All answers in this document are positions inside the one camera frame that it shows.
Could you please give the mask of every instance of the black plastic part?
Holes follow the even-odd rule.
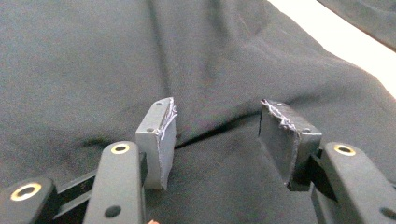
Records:
[[[289,190],[308,191],[311,153],[318,149],[321,132],[288,105],[262,101],[259,137]]]
[[[79,195],[90,191],[92,189],[95,176],[96,170],[89,172],[66,185],[61,186],[59,188],[59,198],[61,200],[61,204],[69,203]]]
[[[394,222],[384,211],[396,211],[396,191],[363,151],[329,143],[320,161],[340,207],[333,214],[340,223]]]
[[[145,152],[139,152],[139,160],[140,160],[140,179],[142,180],[141,186],[143,187],[149,172],[148,158]]]
[[[123,153],[112,150],[125,145],[129,149]],[[105,148],[84,223],[141,224],[145,221],[140,173],[142,161],[144,159],[141,160],[135,143],[118,142]]]
[[[0,223],[51,223],[59,207],[60,201],[51,179],[26,179],[1,193]]]
[[[312,189],[311,199],[319,224],[344,223],[342,217],[339,216],[341,214],[339,203],[329,199],[315,187]]]
[[[324,194],[329,200],[337,202],[332,186],[326,172],[321,167],[320,154],[322,150],[318,149],[318,153],[312,154],[308,163],[307,173],[314,183],[315,188]]]
[[[56,224],[80,224],[84,219],[91,192],[88,191],[79,195],[76,199],[64,204],[54,217],[53,223]]]

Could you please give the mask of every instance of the black cloth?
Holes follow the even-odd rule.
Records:
[[[394,0],[318,0],[344,20],[396,50]]]
[[[174,168],[168,191],[147,192],[161,223],[316,221],[309,193],[288,192],[257,141],[262,98],[396,180],[394,98],[268,2],[13,0],[1,10],[1,188],[89,172],[169,96]]]

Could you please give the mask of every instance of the black fabric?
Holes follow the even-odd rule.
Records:
[[[344,20],[396,50],[394,0],[318,0]]]
[[[290,104],[323,143],[366,151],[396,180],[396,107],[383,86],[325,51],[263,1],[6,1],[1,5],[0,188],[38,175],[60,185],[134,141],[150,105],[174,96],[161,223],[313,223],[257,141],[262,98]]]

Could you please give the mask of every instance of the screw hole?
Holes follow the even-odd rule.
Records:
[[[308,129],[308,128],[306,128],[306,129],[303,129],[303,130],[302,130],[302,133],[311,133],[311,130]]]
[[[128,146],[128,144],[117,144],[115,145],[113,148],[111,148],[111,152],[113,154],[119,155],[119,154],[123,154],[125,152],[127,152],[130,149],[130,147]]]
[[[116,151],[123,151],[125,150],[126,147],[116,147],[114,150]]]
[[[24,185],[11,194],[11,200],[15,202],[24,201],[35,196],[40,190],[41,185],[38,183]]]
[[[35,191],[35,188],[34,187],[29,187],[29,188],[21,190],[20,192],[18,192],[17,195],[18,195],[18,197],[22,197],[25,194],[33,193],[33,191]]]
[[[105,217],[108,218],[116,217],[120,214],[120,212],[121,212],[121,207],[114,205],[107,208],[107,210],[105,211]]]
[[[380,211],[380,212],[382,213],[382,215],[384,215],[385,217],[388,217],[388,218],[390,218],[390,219],[392,219],[392,220],[396,220],[396,212],[395,212],[395,211],[393,211],[393,210],[391,210],[391,209],[389,209],[389,208],[381,208],[379,211]]]
[[[356,155],[356,151],[353,150],[353,148],[347,147],[347,146],[344,146],[344,145],[336,145],[334,147],[334,149],[338,153],[343,154],[345,156],[355,156]]]
[[[346,152],[346,153],[350,153],[352,151],[352,150],[350,150],[347,147],[339,147],[338,150],[341,150],[341,151]]]

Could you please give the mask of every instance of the white surface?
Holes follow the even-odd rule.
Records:
[[[375,76],[396,98],[396,52],[344,21],[316,0],[268,0],[330,53]]]

